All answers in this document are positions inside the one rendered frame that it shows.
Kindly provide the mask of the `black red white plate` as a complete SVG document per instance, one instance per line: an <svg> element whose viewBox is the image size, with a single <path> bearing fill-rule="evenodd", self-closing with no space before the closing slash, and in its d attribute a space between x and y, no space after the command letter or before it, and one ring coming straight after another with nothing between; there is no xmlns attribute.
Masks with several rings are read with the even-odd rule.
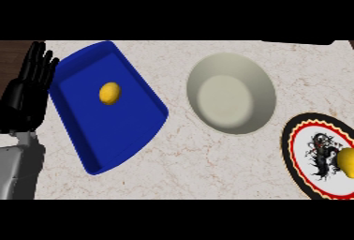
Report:
<svg viewBox="0 0 354 240"><path fill-rule="evenodd" d="M354 174L348 177L338 166L345 148L352 151L354 162L354 129L335 117L307 112L287 121L280 135L281 158L312 200L354 200Z"/></svg>

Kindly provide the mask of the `blue rectangular tray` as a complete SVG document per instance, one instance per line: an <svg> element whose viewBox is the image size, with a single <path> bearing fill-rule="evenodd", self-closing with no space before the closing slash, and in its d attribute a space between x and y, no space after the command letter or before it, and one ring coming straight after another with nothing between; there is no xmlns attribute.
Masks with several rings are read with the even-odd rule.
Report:
<svg viewBox="0 0 354 240"><path fill-rule="evenodd" d="M110 82L121 87L121 97L104 105L100 88ZM90 174L103 173L141 150L168 117L113 42L99 42L62 59L50 96L82 167Z"/></svg>

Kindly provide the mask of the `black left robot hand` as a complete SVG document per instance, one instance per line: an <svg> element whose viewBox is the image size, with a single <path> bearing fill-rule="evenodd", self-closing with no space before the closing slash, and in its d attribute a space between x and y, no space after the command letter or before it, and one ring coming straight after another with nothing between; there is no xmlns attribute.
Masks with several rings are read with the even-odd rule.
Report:
<svg viewBox="0 0 354 240"><path fill-rule="evenodd" d="M0 97L0 134L35 131L40 127L57 63L53 52L45 50L45 43L35 41L17 77L10 80Z"/></svg>

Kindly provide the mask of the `yellow lemon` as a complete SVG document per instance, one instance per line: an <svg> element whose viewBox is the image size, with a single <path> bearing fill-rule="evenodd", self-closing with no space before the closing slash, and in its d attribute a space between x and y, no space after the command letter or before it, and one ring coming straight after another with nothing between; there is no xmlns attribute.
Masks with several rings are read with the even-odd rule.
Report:
<svg viewBox="0 0 354 240"><path fill-rule="evenodd" d="M121 97L121 87L115 82L107 82L99 90L99 100L104 105L116 103Z"/></svg>

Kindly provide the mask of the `yellow pear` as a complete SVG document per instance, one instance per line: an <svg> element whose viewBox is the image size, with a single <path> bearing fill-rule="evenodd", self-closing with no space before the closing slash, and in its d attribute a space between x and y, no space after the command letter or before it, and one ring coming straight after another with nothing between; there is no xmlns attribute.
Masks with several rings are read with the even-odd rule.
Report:
<svg viewBox="0 0 354 240"><path fill-rule="evenodd" d="M343 148L338 154L338 166L348 178L354 179L354 148Z"/></svg>

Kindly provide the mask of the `black flat object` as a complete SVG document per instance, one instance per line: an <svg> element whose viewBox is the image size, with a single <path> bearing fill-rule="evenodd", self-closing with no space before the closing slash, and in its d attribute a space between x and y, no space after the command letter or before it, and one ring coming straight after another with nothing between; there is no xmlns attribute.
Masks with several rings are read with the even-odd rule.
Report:
<svg viewBox="0 0 354 240"><path fill-rule="evenodd" d="M305 45L330 45L335 40L273 40L264 39L264 42L274 42L274 43L289 43L289 44L305 44Z"/></svg>

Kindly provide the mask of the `pale grey bowl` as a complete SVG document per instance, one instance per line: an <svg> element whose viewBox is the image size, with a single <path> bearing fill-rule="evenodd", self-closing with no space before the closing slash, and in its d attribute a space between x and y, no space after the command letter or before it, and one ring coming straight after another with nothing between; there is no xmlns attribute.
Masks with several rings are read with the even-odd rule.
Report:
<svg viewBox="0 0 354 240"><path fill-rule="evenodd" d="M203 58L190 71L187 101L211 128L240 135L268 123L277 94L261 66L248 57L221 52Z"/></svg>

